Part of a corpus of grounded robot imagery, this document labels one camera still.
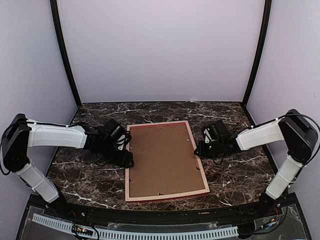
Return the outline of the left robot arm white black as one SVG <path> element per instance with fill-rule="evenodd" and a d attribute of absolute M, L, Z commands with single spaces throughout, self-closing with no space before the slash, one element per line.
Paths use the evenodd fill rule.
<path fill-rule="evenodd" d="M 89 150 L 121 168 L 134 166 L 133 153 L 126 149 L 131 141 L 130 131 L 115 119 L 104 125 L 86 123 L 58 124 L 40 122 L 18 113 L 4 130 L 0 139 L 3 175 L 17 174 L 60 218 L 67 218 L 70 206 L 59 188 L 34 163 L 29 153 L 35 149 L 53 150 L 60 147 Z"/>

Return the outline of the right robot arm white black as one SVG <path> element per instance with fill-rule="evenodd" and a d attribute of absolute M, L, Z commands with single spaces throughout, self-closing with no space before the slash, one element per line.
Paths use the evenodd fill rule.
<path fill-rule="evenodd" d="M 194 154 L 200 158 L 223 159 L 260 146 L 281 146 L 284 160 L 261 194 L 255 213 L 266 217 L 275 208 L 274 201 L 295 183 L 305 168 L 320 151 L 320 125 L 310 116 L 290 109 L 286 114 L 232 132 L 221 120 L 202 129 Z"/>

